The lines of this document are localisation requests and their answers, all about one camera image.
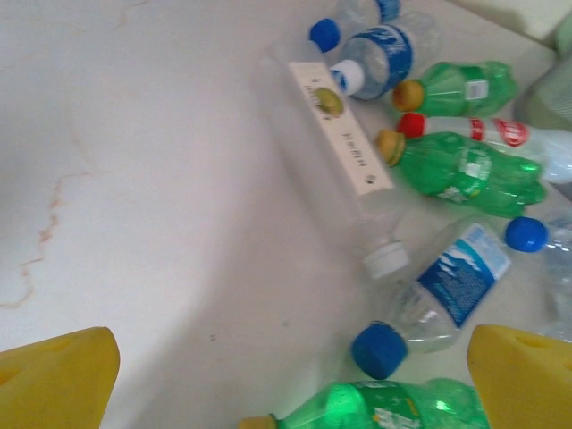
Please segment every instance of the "white bottle cap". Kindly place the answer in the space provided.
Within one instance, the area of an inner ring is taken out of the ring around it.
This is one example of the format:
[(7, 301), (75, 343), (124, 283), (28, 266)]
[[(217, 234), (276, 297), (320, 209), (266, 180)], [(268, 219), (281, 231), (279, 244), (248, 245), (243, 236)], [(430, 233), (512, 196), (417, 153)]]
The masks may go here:
[(408, 252), (401, 241), (378, 248), (362, 261), (372, 279), (381, 279), (409, 264)]
[(344, 94), (351, 96), (363, 88), (366, 75), (361, 65), (353, 60), (343, 60), (330, 68), (333, 77)]

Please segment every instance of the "white surface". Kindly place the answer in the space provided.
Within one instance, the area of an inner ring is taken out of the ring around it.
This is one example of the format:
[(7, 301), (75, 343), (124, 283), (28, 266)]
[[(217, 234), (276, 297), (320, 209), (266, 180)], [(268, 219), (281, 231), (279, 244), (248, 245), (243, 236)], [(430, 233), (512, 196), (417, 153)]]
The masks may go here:
[[(109, 326), (122, 368), (105, 429), (231, 428), (361, 377), (349, 341), (383, 316), (385, 288), (315, 232), (248, 82), (262, 46), (328, 3), (0, 4), (0, 349)], [(442, 60), (502, 59), (522, 84), (552, 61), (442, 0), (415, 4), (443, 27)], [(380, 109), (357, 111), (370, 136)], [(398, 236), (415, 249), (467, 213), (420, 198)], [(454, 348), (397, 377), (468, 381), (476, 323), (543, 324), (522, 267)]]
[(554, 42), (553, 31), (567, 13), (572, 11), (570, 0), (450, 0), (486, 20), (519, 34), (541, 41), (548, 46)]

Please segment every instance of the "blue bottle cap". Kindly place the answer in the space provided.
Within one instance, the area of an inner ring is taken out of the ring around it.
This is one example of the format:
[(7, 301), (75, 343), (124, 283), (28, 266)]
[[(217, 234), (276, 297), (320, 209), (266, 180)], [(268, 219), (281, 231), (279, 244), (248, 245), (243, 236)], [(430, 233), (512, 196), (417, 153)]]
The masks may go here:
[(376, 322), (361, 332), (351, 344), (351, 356), (360, 369), (376, 380), (384, 380), (408, 355), (401, 336), (388, 324)]
[(548, 243), (548, 229), (531, 217), (517, 217), (510, 221), (504, 234), (509, 247), (520, 252), (538, 252)]
[(328, 52), (340, 43), (341, 34), (338, 24), (326, 18), (314, 24), (308, 38), (316, 43), (322, 52)]

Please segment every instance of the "red bottle cap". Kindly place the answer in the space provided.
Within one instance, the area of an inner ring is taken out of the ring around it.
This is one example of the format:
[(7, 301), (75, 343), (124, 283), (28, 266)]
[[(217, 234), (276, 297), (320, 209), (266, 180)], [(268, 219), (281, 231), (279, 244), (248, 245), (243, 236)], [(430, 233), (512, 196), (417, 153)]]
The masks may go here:
[(425, 122), (426, 118), (422, 114), (404, 114), (397, 124), (396, 131), (405, 134), (408, 139), (421, 137), (425, 135)]

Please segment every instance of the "bottle cap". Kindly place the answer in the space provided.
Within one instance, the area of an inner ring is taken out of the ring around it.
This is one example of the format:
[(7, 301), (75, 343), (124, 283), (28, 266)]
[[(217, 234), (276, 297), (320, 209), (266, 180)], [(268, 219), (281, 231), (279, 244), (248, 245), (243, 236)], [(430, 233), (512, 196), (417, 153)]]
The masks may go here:
[(377, 380), (393, 374), (407, 355), (405, 341), (388, 324), (381, 322), (371, 324), (351, 344), (354, 362)]
[(378, 248), (374, 253), (364, 258), (363, 263), (372, 279), (381, 279), (409, 264), (409, 255), (403, 247), (403, 243), (395, 241)]
[(401, 112), (417, 110), (425, 99), (425, 89), (418, 80), (405, 80), (395, 87), (391, 100)]
[(531, 217), (517, 217), (510, 221), (504, 240), (509, 247), (520, 252), (538, 252), (548, 243), (548, 228)]
[(377, 149), (390, 167), (397, 165), (405, 150), (405, 136), (391, 130), (381, 130), (375, 138)]
[(355, 61), (340, 61), (330, 70), (344, 94), (351, 96), (364, 87), (366, 81), (364, 69)]
[(340, 43), (341, 34), (338, 24), (326, 18), (312, 26), (308, 38), (316, 43), (322, 52), (328, 52)]
[(272, 416), (244, 418), (239, 421), (239, 429), (277, 429), (276, 419)]
[(424, 115), (409, 112), (401, 116), (395, 131), (400, 132), (408, 139), (414, 139), (425, 135), (426, 123), (427, 118)]

